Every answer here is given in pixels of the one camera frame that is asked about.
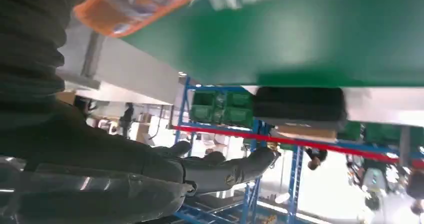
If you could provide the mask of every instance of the person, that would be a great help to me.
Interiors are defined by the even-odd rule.
[[[133,120],[134,115],[134,104],[131,102],[125,103],[126,110],[123,113],[123,116],[119,118],[119,126],[122,128],[122,136],[128,138],[131,121]]]
[[[380,209],[380,198],[374,191],[367,191],[365,196],[365,206],[376,212]]]
[[[406,193],[415,199],[411,205],[411,211],[415,215],[424,212],[422,200],[424,199],[424,173],[419,169],[412,169],[406,186]]]
[[[314,171],[317,167],[321,166],[321,163],[324,162],[327,158],[328,151],[325,149],[318,148],[307,148],[306,154],[310,157],[310,161],[307,164],[307,167]]]
[[[221,163],[170,156],[92,128],[74,106],[56,100],[64,89],[58,48],[73,6],[83,1],[0,0],[0,117],[7,120],[0,122],[0,156],[25,163],[0,192],[0,223],[157,219],[176,212],[186,196],[254,180],[274,162],[268,148]]]
[[[383,187],[379,189],[383,189],[386,193],[388,193],[389,184],[387,181],[387,165],[388,164],[385,162],[364,158],[362,167],[358,170],[358,176],[360,177],[359,186],[361,188],[364,185]],[[366,177],[371,178],[367,183],[365,183]]]

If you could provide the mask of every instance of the glove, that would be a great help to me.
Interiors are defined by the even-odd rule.
[[[48,121],[1,132],[0,156],[25,163],[9,178],[15,181],[5,182],[8,186],[0,181],[0,188],[14,190],[0,192],[1,223],[157,219],[177,211],[186,195],[254,180],[276,158],[268,148],[224,162],[210,156],[178,158],[190,144],[151,148],[86,125],[73,106],[57,102],[52,108]]]

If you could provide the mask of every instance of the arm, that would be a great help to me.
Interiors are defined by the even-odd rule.
[[[319,160],[321,162],[325,161],[327,159],[328,154],[329,154],[329,152],[327,150],[320,149],[319,150]]]
[[[312,149],[310,147],[307,147],[305,152],[311,160],[315,158],[315,155],[312,153]]]
[[[57,101],[55,93],[64,88],[55,75],[64,63],[57,48],[66,42],[73,6],[82,1],[0,0],[0,117],[7,120],[0,122],[0,156],[24,160],[24,174],[38,174],[48,165],[63,171],[49,173],[54,179],[69,176],[69,170],[77,179],[66,181],[74,189],[50,193],[47,185],[48,190],[31,194],[20,188],[39,185],[18,179],[7,193],[13,201],[0,204],[6,209],[0,223],[147,221],[178,210],[194,187],[199,193],[228,190],[254,180],[273,163],[275,155],[267,148],[217,164],[167,156],[92,128],[76,108]],[[87,177],[107,185],[86,190]],[[17,202],[24,208],[15,208]]]

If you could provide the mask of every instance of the green crate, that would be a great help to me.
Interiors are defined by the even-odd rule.
[[[190,120],[199,123],[213,122],[214,107],[212,105],[191,105]]]
[[[248,108],[227,107],[224,110],[222,123],[229,126],[252,128],[253,111]]]
[[[359,141],[361,139],[361,123],[357,121],[348,121],[344,129],[337,133],[337,139]]]
[[[232,108],[252,108],[252,94],[250,92],[231,92],[226,95],[226,106]]]
[[[401,143],[402,125],[366,123],[366,135],[364,140],[367,143],[399,146]],[[419,126],[412,126],[410,129],[411,151],[418,151],[423,145],[424,130]]]
[[[399,145],[401,125],[366,123],[364,141],[367,143]]]
[[[193,96],[193,105],[200,106],[215,106],[216,91],[195,91]]]

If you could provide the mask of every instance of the metal frame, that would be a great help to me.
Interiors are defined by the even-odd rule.
[[[200,124],[200,123],[191,123],[191,122],[184,122],[183,121],[183,115],[184,111],[190,110],[190,104],[188,100],[188,91],[189,90],[199,90],[199,91],[221,91],[221,92],[246,92],[246,90],[242,87],[220,87],[220,86],[192,86],[190,85],[190,77],[187,77],[185,80],[183,95],[182,95],[182,102],[179,110],[179,116],[178,116],[178,126],[174,126],[174,129],[176,129],[175,133],[175,141],[174,143],[177,143],[180,139],[181,131],[178,129],[178,127],[192,127],[192,128],[208,128],[209,130],[221,130],[221,131],[240,131],[245,132],[249,134],[262,134],[267,135],[269,130],[271,129],[270,126],[263,123],[259,120],[254,120],[252,130],[249,130],[247,128],[231,128],[231,127],[218,127],[213,126],[209,124]],[[190,131],[191,132],[191,141],[193,141],[196,130]],[[267,142],[261,141],[260,146],[266,147]],[[257,141],[253,139],[250,143],[250,151],[253,152],[257,148]],[[242,214],[241,214],[241,221],[240,223],[247,223],[249,219],[249,213],[251,213],[250,219],[252,220],[250,223],[255,224],[256,221],[256,212],[257,212],[257,200],[259,196],[259,190],[260,190],[260,182],[261,177],[258,177],[254,181],[254,186],[250,187],[249,185],[246,185],[245,188],[245,196],[242,205]],[[239,205],[231,206],[231,208],[237,208]],[[183,207],[176,212],[174,215],[182,220],[185,220],[187,222],[193,223],[193,224],[204,224],[204,223],[210,223],[211,220],[214,220],[214,223],[217,224],[227,224],[232,223],[231,221],[224,219],[218,215],[216,215],[217,212],[214,212],[214,214],[203,211],[199,208],[191,207],[188,205],[183,205]]]
[[[266,123],[255,120],[253,123],[252,130],[246,128],[231,128],[231,127],[219,127],[213,126],[210,124],[200,124],[200,123],[191,123],[183,122],[183,115],[185,109],[188,111],[189,101],[188,101],[188,90],[201,90],[201,91],[240,91],[245,92],[246,90],[242,87],[220,87],[220,86],[191,86],[190,78],[187,77],[185,80],[185,86],[183,91],[182,103],[179,111],[178,125],[173,126],[172,128],[176,130],[175,133],[175,143],[180,138],[180,131],[191,133],[191,141],[193,141],[196,132],[204,133],[213,133],[220,134],[225,136],[235,136],[252,139],[250,143],[250,151],[254,151],[257,147],[257,142],[260,141],[260,146],[266,147],[267,142],[278,142],[285,143],[289,145],[294,145],[293,156],[291,162],[291,173],[290,173],[290,184],[289,184],[289,209],[287,215],[287,223],[294,224],[296,223],[296,214],[298,210],[298,199],[299,199],[299,189],[300,181],[302,175],[302,162],[304,155],[304,147],[326,149],[329,151],[335,151],[340,153],[352,154],[357,156],[363,156],[365,158],[376,159],[385,161],[388,163],[397,163],[400,159],[412,160],[410,163],[413,167],[424,168],[424,154],[420,152],[409,153],[409,149],[405,147],[407,143],[407,138],[402,139],[402,145],[400,151],[396,151],[390,148],[381,148],[381,147],[372,147],[368,145],[358,145],[354,142],[347,141],[338,141],[336,143],[323,142],[323,141],[311,141],[306,139],[290,139],[285,137],[274,137],[268,136],[270,132],[270,126]],[[393,153],[401,158],[389,157],[387,153]],[[257,213],[257,200],[260,191],[261,177],[258,177],[254,182],[253,186],[247,184],[244,192],[244,200],[242,203],[242,214],[240,223],[246,224],[256,223],[256,213]],[[236,208],[239,205],[234,205],[223,210],[228,210],[231,208]],[[214,213],[203,211],[199,208],[191,207],[188,205],[183,205],[183,207],[176,212],[174,215],[182,220],[185,220],[193,224],[205,224],[205,223],[215,223],[215,224],[229,224],[233,223],[225,218],[222,218],[216,214],[219,214],[220,211],[215,211]]]

